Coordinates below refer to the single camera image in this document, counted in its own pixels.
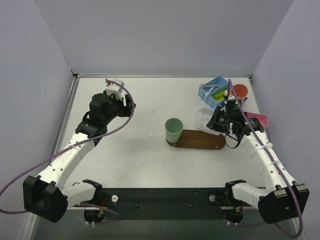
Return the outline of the orange plastic cup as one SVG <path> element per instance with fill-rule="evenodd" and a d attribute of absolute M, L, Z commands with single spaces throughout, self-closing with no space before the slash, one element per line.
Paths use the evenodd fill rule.
<path fill-rule="evenodd" d="M 233 96 L 237 96 L 238 100 L 243 103 L 248 96 L 249 90 L 243 84 L 236 84 L 233 86 L 233 90 L 231 90 Z"/>

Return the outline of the green plastic cup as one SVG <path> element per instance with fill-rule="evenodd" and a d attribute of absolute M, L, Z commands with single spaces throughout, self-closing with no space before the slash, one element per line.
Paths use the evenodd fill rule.
<path fill-rule="evenodd" d="M 165 122 L 165 133 L 166 140 L 174 144 L 178 142 L 182 131 L 183 131 L 183 122 L 178 118 L 170 118 Z"/>

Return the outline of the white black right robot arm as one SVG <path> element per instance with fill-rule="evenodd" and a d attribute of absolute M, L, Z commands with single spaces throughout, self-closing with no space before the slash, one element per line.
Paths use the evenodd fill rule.
<path fill-rule="evenodd" d="M 257 118 L 248 117 L 231 99 L 214 110 L 206 126 L 221 134 L 234 135 L 237 145 L 249 152 L 264 180 L 264 188 L 252 186 L 244 180 L 227 182 L 225 187 L 231 200 L 255 207 L 267 224 L 297 218 L 303 213 L 310 191 L 286 171 Z"/>

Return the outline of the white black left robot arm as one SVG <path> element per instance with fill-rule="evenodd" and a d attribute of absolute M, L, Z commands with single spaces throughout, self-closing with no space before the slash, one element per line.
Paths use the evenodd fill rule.
<path fill-rule="evenodd" d="M 89 179 L 70 187 L 65 187 L 65 183 L 84 156 L 110 134 L 107 125 L 116 117 L 130 120 L 135 107 L 130 94 L 125 97 L 105 91 L 95 94 L 69 144 L 36 177 L 28 176 L 24 180 L 24 209 L 56 223 L 70 207 L 84 202 L 92 206 L 100 204 L 101 184 Z"/>

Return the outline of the pink plastic drawer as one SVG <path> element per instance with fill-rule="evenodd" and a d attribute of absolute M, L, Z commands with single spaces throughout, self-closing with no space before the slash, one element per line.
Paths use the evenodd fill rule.
<path fill-rule="evenodd" d="M 265 114 L 253 113 L 253 112 L 245 112 L 247 118 L 256 118 L 264 129 L 269 127 L 269 118 Z"/>

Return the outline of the clear textured plastic holder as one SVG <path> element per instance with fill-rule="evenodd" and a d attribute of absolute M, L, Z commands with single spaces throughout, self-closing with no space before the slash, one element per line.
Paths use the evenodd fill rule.
<path fill-rule="evenodd" d="M 207 127 L 207 124 L 211 120 L 213 114 L 214 114 L 214 110 L 211 108 L 204 107 L 200 109 L 196 114 L 196 118 L 194 122 L 195 129 L 211 135 L 216 135 L 216 136 L 220 135 L 221 134 L 220 132 L 212 130 Z"/>

